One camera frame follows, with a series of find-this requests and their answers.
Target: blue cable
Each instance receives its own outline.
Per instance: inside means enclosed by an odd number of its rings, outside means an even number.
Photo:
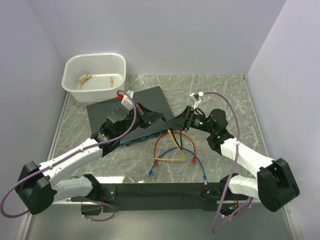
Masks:
[[[164,155],[166,155],[167,153],[171,152],[171,151],[174,150],[174,149],[177,149],[177,147],[170,148],[169,150],[167,150],[167,151],[165,151],[164,153],[162,153],[158,158],[159,158],[159,159],[162,158]],[[189,150],[189,149],[187,149],[187,148],[185,148],[185,147],[183,147],[182,149],[183,149],[183,150],[186,150],[186,151],[188,151],[189,153],[191,153],[191,154],[194,155],[194,152],[193,152],[193,151],[191,151],[191,150]],[[197,155],[195,156],[195,158],[196,158],[197,161],[199,162],[200,167],[201,167],[201,169],[202,169],[202,172],[203,172],[203,181],[204,181],[205,184],[207,184],[208,180],[207,180],[205,168],[204,168],[204,166],[202,165],[202,162],[200,161],[200,159],[197,157]],[[148,176],[149,176],[149,177],[150,177],[150,176],[152,175],[152,173],[153,173],[153,169],[154,169],[154,167],[155,167],[155,165],[156,165],[156,162],[157,162],[157,160],[154,161],[154,163],[153,163],[153,165],[152,165],[152,167],[151,167],[151,170],[150,170],[149,173],[148,173]]]

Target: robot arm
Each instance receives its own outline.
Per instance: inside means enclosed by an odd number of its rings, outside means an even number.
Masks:
[[[210,136],[206,140],[210,148],[232,160],[236,158],[238,143],[237,163],[248,170],[254,178],[234,173],[228,185],[231,193],[260,199],[261,203],[272,212],[276,212],[300,194],[296,180],[285,160],[282,158],[274,160],[263,156],[237,141],[226,129],[228,121],[225,111],[214,109],[208,117],[196,114],[195,109],[201,101],[199,94],[192,93],[190,98],[194,105],[187,106],[180,115],[167,121],[166,125],[178,131],[194,128],[209,133]],[[220,182],[225,184],[227,177]]]
[[[132,97],[133,92],[129,91],[128,93]],[[114,109],[102,124],[100,130],[92,134],[81,145],[50,161],[42,162],[39,165],[31,161],[23,167],[19,181],[34,172],[48,168],[15,189],[31,214],[41,213],[53,202],[62,199],[71,197],[96,199],[101,194],[101,184],[91,174],[85,174],[77,179],[63,179],[81,166],[93,160],[98,160],[120,145],[120,139],[108,144],[104,144],[104,142],[121,136],[128,130],[134,120],[133,106],[128,97],[125,96],[121,103],[125,108]],[[145,129],[159,119],[165,121],[162,113],[148,110],[139,103],[136,103],[135,107],[136,119],[131,131],[138,127]],[[69,155],[73,156],[55,164]]]

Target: table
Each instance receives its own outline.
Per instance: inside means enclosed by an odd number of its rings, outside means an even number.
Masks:
[[[199,91],[214,91],[223,94],[232,104],[237,115],[241,141],[248,147],[263,155],[267,154],[264,141],[259,129],[255,111],[243,75],[129,75],[125,81],[125,88],[134,92],[160,86],[176,116],[191,105],[189,94]],[[59,132],[52,151],[55,158],[70,149],[77,147],[91,135],[89,119],[86,109],[87,103],[77,102],[70,94],[67,98]],[[199,107],[206,113],[215,108],[226,111],[229,125],[228,131],[237,134],[236,124],[232,113],[219,96],[204,96]],[[187,134],[194,140],[197,156],[201,159],[209,182],[218,182],[227,176],[233,161],[212,151],[207,143],[208,133],[190,129]],[[71,176],[93,174],[96,177],[119,177],[123,183],[196,183],[203,181],[203,174],[199,164],[192,164],[192,155],[186,154],[182,162],[161,162],[160,168],[155,169],[148,177],[152,166],[151,158],[157,138],[129,146],[120,147],[97,161],[81,167]],[[192,149],[188,139],[183,140],[184,147]],[[169,136],[158,145],[158,154],[174,147]],[[168,157],[178,155],[174,150]],[[249,176],[249,173],[238,166],[237,173]]]

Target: gray marble surface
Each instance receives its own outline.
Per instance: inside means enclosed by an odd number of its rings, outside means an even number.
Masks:
[[[160,86],[176,116],[187,104],[191,105],[189,94],[193,92],[214,91],[223,94],[232,104],[239,120],[241,141],[258,153],[266,155],[265,145],[254,113],[253,105],[243,75],[129,75],[125,88],[132,91]],[[85,103],[77,102],[70,94],[64,109],[60,131],[56,138],[52,158],[80,145],[91,135]],[[230,109],[219,96],[204,96],[199,107],[208,114],[212,109],[226,111],[229,125],[227,129],[237,134],[235,120]],[[218,182],[227,176],[233,161],[212,151],[206,141],[208,133],[190,129],[187,134],[196,144],[197,156],[203,163],[209,182]],[[148,172],[152,166],[151,158],[157,137],[130,146],[120,147],[105,157],[81,167],[72,175],[93,174],[96,177],[120,177],[123,183],[191,183],[202,182],[203,174],[198,163],[192,164],[192,155],[180,162],[160,162],[151,177]],[[192,149],[188,139],[183,140],[184,147]],[[157,155],[174,147],[169,137],[164,137],[158,144]],[[176,150],[165,157],[179,156]],[[249,176],[238,166],[237,173]]]

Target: wall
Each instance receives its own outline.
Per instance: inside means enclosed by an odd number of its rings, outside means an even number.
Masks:
[[[29,0],[65,63],[116,52],[129,74],[247,74],[286,0]]]
[[[26,0],[0,1],[0,197],[23,165],[45,161],[63,105],[64,65]],[[13,193],[11,214],[24,205]],[[3,240],[14,239],[21,218],[0,216]]]
[[[287,160],[306,240],[319,239],[320,2],[288,0],[249,73],[248,87],[271,157]]]

